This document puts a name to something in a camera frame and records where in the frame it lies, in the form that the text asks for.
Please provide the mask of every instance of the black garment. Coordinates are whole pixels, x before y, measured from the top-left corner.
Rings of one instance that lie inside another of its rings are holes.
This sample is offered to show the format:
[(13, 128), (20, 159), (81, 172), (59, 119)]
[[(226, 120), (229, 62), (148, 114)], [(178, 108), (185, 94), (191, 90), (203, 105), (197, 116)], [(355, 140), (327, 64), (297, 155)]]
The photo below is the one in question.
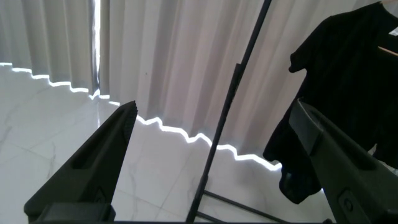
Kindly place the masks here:
[[(307, 70), (297, 98), (314, 106), (374, 157), (398, 168), (398, 18), (380, 3), (325, 19), (294, 52), (290, 72)], [(280, 190), (300, 203), (320, 184), (289, 126), (290, 108), (276, 127), (264, 158), (282, 163)]]

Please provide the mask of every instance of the white clothing tag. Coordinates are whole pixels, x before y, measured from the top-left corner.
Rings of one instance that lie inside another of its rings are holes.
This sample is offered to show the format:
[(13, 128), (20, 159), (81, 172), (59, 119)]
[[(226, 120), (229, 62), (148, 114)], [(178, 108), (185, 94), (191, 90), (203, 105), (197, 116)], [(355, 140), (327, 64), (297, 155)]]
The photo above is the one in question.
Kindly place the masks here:
[(391, 34), (393, 36), (398, 36), (398, 27), (395, 28), (393, 31), (391, 31), (389, 34)]

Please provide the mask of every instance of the curtain fold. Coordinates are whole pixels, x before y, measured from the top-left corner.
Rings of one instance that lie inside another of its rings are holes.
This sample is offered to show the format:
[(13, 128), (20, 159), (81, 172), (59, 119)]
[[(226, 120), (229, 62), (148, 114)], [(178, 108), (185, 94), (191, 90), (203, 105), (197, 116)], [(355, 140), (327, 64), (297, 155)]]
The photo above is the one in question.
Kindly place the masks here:
[[(290, 54), (328, 16), (374, 2), (272, 1), (220, 144), (261, 155), (305, 76), (289, 73)], [(111, 101), (136, 100), (144, 119), (212, 138), (262, 3), (0, 0), (0, 61)], [(397, 5), (386, 8), (397, 16)]]
[(93, 64), (93, 1), (1, 0), (0, 4), (2, 62), (93, 94), (98, 85)]

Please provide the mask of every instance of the white marble floor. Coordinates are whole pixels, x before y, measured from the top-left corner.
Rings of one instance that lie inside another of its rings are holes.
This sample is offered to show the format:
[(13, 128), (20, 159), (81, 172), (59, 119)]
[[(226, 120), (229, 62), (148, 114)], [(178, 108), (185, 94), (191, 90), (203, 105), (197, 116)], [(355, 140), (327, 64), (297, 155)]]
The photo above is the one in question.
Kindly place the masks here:
[[(116, 108), (0, 66), (0, 223), (27, 223), (25, 202)], [(184, 221), (208, 150), (205, 141), (188, 144), (137, 120), (113, 198), (116, 219)], [(333, 219), (321, 192), (294, 205), (279, 192), (279, 178), (279, 170), (218, 151), (207, 189), (292, 222)], [(200, 211), (230, 222), (267, 222), (206, 197)]]

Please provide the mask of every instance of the white curtain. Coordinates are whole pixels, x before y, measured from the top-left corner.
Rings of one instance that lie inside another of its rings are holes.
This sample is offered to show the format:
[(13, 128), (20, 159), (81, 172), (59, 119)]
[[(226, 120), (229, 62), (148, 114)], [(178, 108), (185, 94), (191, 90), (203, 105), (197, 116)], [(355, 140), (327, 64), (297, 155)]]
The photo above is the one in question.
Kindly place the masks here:
[[(99, 88), (111, 101), (136, 100), (144, 119), (212, 138), (263, 1), (97, 2), (98, 78), (88, 0), (0, 0), (0, 61), (91, 94)], [(305, 76), (289, 73), (290, 54), (328, 16), (374, 2), (272, 1), (220, 143), (261, 155)], [(396, 6), (386, 5), (393, 13)]]

